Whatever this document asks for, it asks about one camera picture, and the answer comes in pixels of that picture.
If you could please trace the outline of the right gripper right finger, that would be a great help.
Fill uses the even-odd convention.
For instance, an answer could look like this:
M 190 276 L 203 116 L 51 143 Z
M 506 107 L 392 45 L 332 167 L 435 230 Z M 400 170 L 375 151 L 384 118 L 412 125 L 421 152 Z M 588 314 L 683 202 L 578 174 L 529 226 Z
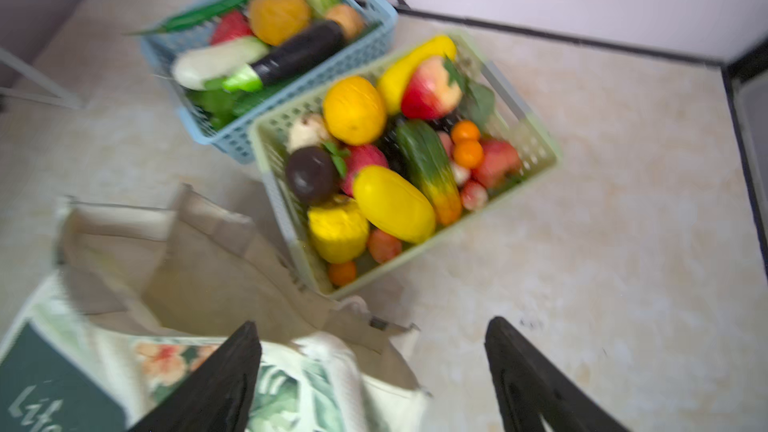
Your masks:
M 505 318 L 493 318 L 485 350 L 506 431 L 624 431 Z

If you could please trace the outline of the cream canvas grocery tote bag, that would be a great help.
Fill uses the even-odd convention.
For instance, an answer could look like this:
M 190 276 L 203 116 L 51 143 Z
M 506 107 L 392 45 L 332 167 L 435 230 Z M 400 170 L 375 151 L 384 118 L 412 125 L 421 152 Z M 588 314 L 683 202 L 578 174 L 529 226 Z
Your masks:
M 190 187 L 167 208 L 65 200 L 53 273 L 1 344 L 5 431 L 129 431 L 124 337 L 262 348 L 243 431 L 417 431 L 430 402 L 408 364 L 415 326 L 298 283 L 249 217 Z

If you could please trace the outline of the red yellow apple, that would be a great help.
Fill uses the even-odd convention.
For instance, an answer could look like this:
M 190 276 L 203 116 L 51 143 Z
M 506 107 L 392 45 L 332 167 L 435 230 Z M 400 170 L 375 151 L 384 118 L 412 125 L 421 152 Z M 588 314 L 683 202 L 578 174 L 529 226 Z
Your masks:
M 458 107 L 464 88 L 464 77 L 453 60 L 431 56 L 411 76 L 401 100 L 401 112 L 409 119 L 440 119 Z

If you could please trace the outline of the wrinkled yellow orange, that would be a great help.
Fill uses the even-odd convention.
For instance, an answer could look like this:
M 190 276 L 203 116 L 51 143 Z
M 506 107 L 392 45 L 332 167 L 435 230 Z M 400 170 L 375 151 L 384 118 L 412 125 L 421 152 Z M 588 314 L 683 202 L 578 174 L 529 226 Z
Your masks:
M 387 123 L 381 95 L 361 76 L 344 78 L 330 87 L 323 100 L 323 116 L 329 133 L 352 146 L 375 142 Z

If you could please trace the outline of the yellow bell pepper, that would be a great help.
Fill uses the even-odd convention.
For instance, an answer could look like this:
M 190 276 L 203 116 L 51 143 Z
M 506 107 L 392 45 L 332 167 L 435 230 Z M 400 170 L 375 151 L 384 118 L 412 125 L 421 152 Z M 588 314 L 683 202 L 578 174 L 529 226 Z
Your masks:
M 335 195 L 311 206 L 307 217 L 311 243 L 326 262 L 350 262 L 365 252 L 370 225 L 354 199 Z

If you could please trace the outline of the yellow lemon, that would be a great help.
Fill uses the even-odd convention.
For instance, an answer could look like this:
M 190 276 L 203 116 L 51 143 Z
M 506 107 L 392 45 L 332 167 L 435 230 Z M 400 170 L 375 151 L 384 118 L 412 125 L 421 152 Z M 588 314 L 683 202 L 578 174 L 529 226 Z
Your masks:
M 363 215 L 401 241 L 419 244 L 436 230 L 436 215 L 425 195 L 390 169 L 374 165 L 361 169 L 353 193 Z

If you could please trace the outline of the red peach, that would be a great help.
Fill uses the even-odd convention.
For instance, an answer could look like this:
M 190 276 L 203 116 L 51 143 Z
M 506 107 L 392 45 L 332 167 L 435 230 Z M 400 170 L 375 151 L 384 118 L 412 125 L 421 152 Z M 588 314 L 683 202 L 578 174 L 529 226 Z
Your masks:
M 481 139 L 479 143 L 483 160 L 472 171 L 471 177 L 486 189 L 499 186 L 510 174 L 522 168 L 522 160 L 510 143 L 494 138 Z

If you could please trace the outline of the small orange tangerine lower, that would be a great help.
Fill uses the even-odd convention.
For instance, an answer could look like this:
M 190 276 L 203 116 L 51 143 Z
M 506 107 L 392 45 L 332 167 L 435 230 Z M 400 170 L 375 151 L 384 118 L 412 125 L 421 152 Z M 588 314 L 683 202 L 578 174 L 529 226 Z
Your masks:
M 466 169 L 478 168 L 484 160 L 484 150 L 478 140 L 464 139 L 454 143 L 453 161 Z

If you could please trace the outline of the dark purple mangosteen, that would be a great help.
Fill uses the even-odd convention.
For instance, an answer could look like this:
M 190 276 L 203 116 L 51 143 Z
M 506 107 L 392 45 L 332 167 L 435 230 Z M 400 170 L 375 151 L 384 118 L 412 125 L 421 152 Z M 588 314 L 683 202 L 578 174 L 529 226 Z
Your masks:
M 320 146 L 295 150 L 285 165 L 285 180 L 304 205 L 319 205 L 340 191 L 341 178 L 331 154 Z

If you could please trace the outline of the blue plastic basket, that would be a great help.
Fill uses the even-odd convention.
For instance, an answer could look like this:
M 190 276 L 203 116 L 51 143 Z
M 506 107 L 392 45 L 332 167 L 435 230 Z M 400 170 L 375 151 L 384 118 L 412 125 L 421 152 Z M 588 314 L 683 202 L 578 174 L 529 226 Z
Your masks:
M 241 164 L 258 117 L 390 50 L 388 0 L 203 0 L 137 36 L 198 143 Z

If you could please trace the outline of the small orange tangerine upper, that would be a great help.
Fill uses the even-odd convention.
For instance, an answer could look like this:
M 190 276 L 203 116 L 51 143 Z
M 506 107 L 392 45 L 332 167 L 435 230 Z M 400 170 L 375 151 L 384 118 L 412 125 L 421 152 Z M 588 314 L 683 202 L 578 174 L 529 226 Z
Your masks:
M 470 120 L 462 120 L 452 127 L 450 136 L 454 143 L 462 141 L 478 141 L 481 138 L 481 132 L 474 122 Z

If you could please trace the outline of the pink dragon fruit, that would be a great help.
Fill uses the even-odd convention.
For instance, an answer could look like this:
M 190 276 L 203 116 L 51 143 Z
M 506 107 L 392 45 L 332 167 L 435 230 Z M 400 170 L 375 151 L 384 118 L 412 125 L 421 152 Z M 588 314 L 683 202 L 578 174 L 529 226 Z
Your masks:
M 349 146 L 349 155 L 345 157 L 346 174 L 341 182 L 342 191 L 350 197 L 354 196 L 353 184 L 357 174 L 368 166 L 389 168 L 385 155 L 372 144 Z

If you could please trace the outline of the white radish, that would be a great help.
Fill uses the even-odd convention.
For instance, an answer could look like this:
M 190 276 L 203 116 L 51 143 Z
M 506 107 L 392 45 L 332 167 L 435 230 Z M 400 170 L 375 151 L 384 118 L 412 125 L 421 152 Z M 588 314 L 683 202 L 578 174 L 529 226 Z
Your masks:
M 236 69 L 264 57 L 270 47 L 253 36 L 191 49 L 180 54 L 171 66 L 171 76 L 180 86 L 202 91 L 213 80 L 228 77 Z

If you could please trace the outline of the yellow corn cob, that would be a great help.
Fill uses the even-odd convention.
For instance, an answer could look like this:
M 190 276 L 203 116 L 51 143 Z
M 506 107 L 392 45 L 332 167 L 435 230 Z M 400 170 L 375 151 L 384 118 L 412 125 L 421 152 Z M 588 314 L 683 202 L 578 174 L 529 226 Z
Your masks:
M 415 47 L 389 66 L 376 83 L 387 114 L 392 116 L 400 111 L 406 87 L 422 62 L 433 56 L 455 59 L 456 55 L 457 47 L 453 40 L 447 35 L 437 35 Z

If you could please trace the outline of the long green chili pepper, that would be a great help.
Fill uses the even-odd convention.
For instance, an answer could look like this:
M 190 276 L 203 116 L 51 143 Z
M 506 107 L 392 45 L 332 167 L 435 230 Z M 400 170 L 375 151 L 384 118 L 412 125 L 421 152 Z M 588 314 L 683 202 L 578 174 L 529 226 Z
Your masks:
M 248 1 L 249 0 L 219 0 L 171 17 L 155 28 L 129 32 L 128 36 L 165 34 L 188 30 L 238 9 Z

